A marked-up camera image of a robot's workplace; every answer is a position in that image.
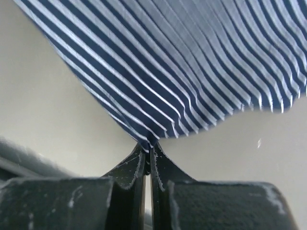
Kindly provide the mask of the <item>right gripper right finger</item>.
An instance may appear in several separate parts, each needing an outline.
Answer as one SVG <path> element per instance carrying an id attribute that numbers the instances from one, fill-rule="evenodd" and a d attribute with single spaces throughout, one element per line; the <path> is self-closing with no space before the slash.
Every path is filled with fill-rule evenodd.
<path id="1" fill-rule="evenodd" d="M 156 145 L 150 152 L 155 230 L 296 230 L 283 195 L 265 182 L 201 182 Z"/>

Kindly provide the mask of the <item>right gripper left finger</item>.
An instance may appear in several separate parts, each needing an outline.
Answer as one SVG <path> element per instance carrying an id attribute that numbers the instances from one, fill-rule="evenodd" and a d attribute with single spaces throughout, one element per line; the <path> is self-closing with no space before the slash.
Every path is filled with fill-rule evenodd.
<path id="1" fill-rule="evenodd" d="M 144 229 L 145 154 L 140 146 L 101 177 L 0 181 L 3 230 Z"/>

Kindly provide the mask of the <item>dark blue striped underwear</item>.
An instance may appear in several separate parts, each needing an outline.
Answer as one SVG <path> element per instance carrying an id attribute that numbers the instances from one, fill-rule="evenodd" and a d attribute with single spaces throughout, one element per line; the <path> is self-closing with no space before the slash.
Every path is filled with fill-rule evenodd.
<path id="1" fill-rule="evenodd" d="M 304 0 L 18 0 L 145 152 L 307 92 Z"/>

